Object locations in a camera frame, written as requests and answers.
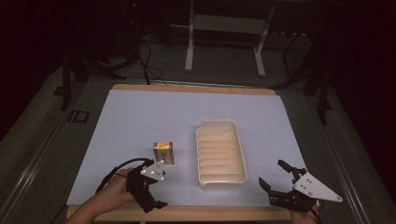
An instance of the white tray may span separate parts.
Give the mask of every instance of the white tray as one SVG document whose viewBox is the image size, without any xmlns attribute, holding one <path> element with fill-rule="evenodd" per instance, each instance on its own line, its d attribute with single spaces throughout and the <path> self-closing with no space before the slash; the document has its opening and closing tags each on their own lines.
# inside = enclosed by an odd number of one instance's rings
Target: white tray
<svg viewBox="0 0 396 224">
<path fill-rule="evenodd" d="M 202 189 L 238 189 L 248 178 L 236 124 L 204 120 L 196 133 Z"/>
</svg>

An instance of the divided container compartment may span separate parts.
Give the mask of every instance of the divided container compartment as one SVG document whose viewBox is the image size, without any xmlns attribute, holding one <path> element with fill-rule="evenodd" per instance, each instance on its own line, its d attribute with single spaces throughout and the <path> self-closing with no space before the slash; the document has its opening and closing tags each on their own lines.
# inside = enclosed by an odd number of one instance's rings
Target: divided container compartment
<svg viewBox="0 0 396 224">
<path fill-rule="evenodd" d="M 239 134 L 232 120 L 204 120 L 196 132 L 202 189 L 238 189 L 248 178 Z"/>
</svg>

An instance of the gray carpet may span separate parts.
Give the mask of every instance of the gray carpet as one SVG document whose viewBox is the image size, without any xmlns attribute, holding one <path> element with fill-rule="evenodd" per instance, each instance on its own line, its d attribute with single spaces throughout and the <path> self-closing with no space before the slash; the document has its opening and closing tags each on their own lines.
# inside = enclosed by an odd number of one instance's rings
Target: gray carpet
<svg viewBox="0 0 396 224">
<path fill-rule="evenodd" d="M 179 43 L 149 43 L 148 65 L 161 76 L 154 83 L 178 82 L 265 88 L 288 78 L 282 61 L 282 50 L 288 39 L 271 35 L 263 53 L 267 77 L 258 77 L 251 48 L 210 46 L 195 47 L 194 66 L 184 72 L 187 47 Z M 302 49 L 291 49 L 297 63 Z M 142 47 L 142 58 L 148 49 Z M 144 83 L 143 70 L 136 64 L 120 71 L 127 83 Z M 77 176 L 79 166 L 90 143 L 108 91 L 117 81 L 92 75 L 87 84 L 73 82 L 73 101 L 60 111 L 61 98 L 52 93 L 60 85 L 61 72 L 49 77 L 42 90 L 1 142 L 1 194 L 4 205 L 16 181 L 39 149 L 45 148 L 42 163 L 29 188 L 16 201 L 9 223 L 64 223 L 64 204 Z M 304 82 L 278 91 L 285 104 L 310 173 L 320 176 L 330 188 L 340 192 L 343 203 L 326 203 L 320 212 L 324 223 L 396 223 L 396 209 L 382 186 L 361 140 L 340 106 L 336 92 L 330 91 L 331 111 L 327 126 L 316 117 L 318 97 L 302 94 Z M 72 110 L 89 111 L 86 123 L 67 122 Z"/>
</svg>

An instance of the dark background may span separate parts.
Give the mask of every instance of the dark background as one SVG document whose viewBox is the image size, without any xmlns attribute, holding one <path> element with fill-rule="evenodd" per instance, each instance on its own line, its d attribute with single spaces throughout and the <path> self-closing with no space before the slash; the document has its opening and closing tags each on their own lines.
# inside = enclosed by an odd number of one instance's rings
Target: dark background
<svg viewBox="0 0 396 224">
<path fill-rule="evenodd" d="M 114 1 L 113 4 L 96 2 L 96 9 L 109 6 L 120 12 L 120 6 Z M 396 3 L 385 0 L 351 3 L 354 6 L 349 10 L 335 14 L 336 22 L 326 26 L 318 37 L 318 44 L 323 47 L 323 55 L 336 55 L 330 63 L 330 83 L 336 88 L 376 170 L 396 202 L 396 193 L 392 191 L 396 189 L 396 183 L 391 176 L 396 160 L 396 105 L 393 98 L 396 84 L 396 18 L 393 12 Z M 147 0 L 146 4 L 146 22 L 164 36 L 168 32 L 166 24 L 188 24 L 188 1 Z M 246 3 L 241 1 L 240 4 L 238 14 L 251 16 L 244 10 Z M 210 7 L 203 4 L 201 10 L 206 8 Z M 227 7 L 222 8 L 227 14 Z M 77 0 L 2 1 L 0 17 L 1 138 L 49 74 L 61 66 L 67 50 L 65 40 L 94 59 L 105 61 L 106 45 L 111 43 L 111 36 L 106 34 L 122 26 L 122 18 L 120 21 L 104 20 L 105 17 L 97 20 L 91 2 Z M 98 22 L 105 31 L 98 28 Z M 288 28 L 285 24 L 282 15 L 278 14 L 272 29 L 282 31 Z M 81 38 L 90 41 L 82 43 Z"/>
</svg>

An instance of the cardboard box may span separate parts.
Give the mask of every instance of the cardboard box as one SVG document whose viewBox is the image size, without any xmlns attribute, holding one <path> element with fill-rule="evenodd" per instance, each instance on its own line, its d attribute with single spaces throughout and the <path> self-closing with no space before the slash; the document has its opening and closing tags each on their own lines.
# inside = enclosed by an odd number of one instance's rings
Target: cardboard box
<svg viewBox="0 0 396 224">
<path fill-rule="evenodd" d="M 154 143 L 153 149 L 157 161 L 163 161 L 164 165 L 175 164 L 173 142 Z"/>
</svg>

